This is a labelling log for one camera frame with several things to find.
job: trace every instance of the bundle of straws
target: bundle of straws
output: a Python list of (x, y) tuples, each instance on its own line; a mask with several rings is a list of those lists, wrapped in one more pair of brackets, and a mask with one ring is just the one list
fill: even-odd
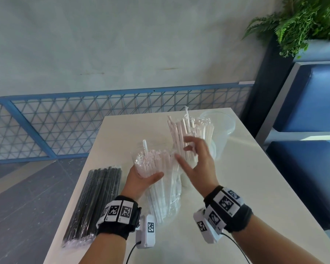
[[(185, 116), (178, 122), (173, 122), (171, 116), (168, 116), (168, 127), (170, 128), (174, 147), (177, 152), (192, 166), (198, 162), (194, 143), (186, 143), (183, 141), (184, 136), (194, 136), (202, 138), (207, 145), (211, 144), (211, 137), (214, 131), (214, 125), (210, 119), (195, 119), (188, 114), (188, 107), (185, 107)], [(183, 150), (186, 146), (192, 146), (193, 151)]]
[(143, 140), (144, 150), (134, 159), (137, 172), (146, 178), (154, 173), (163, 172), (164, 177), (149, 187), (145, 193), (150, 212), (157, 223), (179, 208), (181, 194), (178, 168), (179, 165), (173, 152), (168, 150), (148, 150), (147, 142)]

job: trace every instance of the black wrist strap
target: black wrist strap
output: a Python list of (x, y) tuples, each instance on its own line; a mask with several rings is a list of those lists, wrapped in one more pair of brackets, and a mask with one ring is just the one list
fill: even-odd
[(139, 222), (141, 209), (131, 198), (119, 195), (106, 205), (98, 220), (98, 234), (116, 234), (127, 240), (130, 232), (134, 232)]
[(239, 195), (222, 186), (216, 187), (207, 195), (204, 203), (207, 208), (204, 217), (218, 233), (222, 229), (229, 233), (242, 231), (253, 214)]

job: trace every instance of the hand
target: hand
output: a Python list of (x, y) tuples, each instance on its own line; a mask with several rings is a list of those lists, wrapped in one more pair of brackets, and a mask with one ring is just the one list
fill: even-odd
[[(183, 171), (187, 174), (193, 186), (205, 198), (219, 185), (216, 178), (214, 160), (203, 139), (193, 136), (185, 136), (183, 137), (183, 140), (185, 142), (194, 142), (198, 154), (197, 166), (191, 168), (186, 160), (184, 160), (179, 154), (175, 155), (176, 160), (182, 167)], [(186, 146), (184, 150), (192, 151), (192, 146)]]
[(163, 176), (163, 172), (158, 172), (148, 178), (142, 178), (138, 174), (136, 167), (133, 165), (132, 168), (129, 170), (126, 179), (126, 184), (123, 187), (121, 195), (132, 198), (134, 201), (137, 201), (138, 199), (140, 199), (142, 194), (149, 186), (156, 183)]

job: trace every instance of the blue cushion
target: blue cushion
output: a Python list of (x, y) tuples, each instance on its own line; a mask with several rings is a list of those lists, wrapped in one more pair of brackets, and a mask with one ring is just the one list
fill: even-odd
[(330, 132), (330, 64), (299, 68), (274, 129), (279, 132)]
[(319, 224), (330, 229), (330, 141), (272, 142), (266, 152)]

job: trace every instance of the right hand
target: right hand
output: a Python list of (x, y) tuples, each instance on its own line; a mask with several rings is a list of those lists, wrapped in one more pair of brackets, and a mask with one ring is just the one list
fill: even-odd
[[(191, 166), (179, 154), (175, 154), (177, 162), (182, 167), (183, 171), (187, 174), (189, 180), (194, 188), (205, 198), (210, 194), (218, 185), (219, 182), (216, 178), (214, 160), (210, 155), (209, 148), (203, 139), (185, 136), (184, 142), (194, 142), (196, 152), (198, 154), (197, 166)], [(185, 151), (192, 151), (192, 146), (186, 146)]]

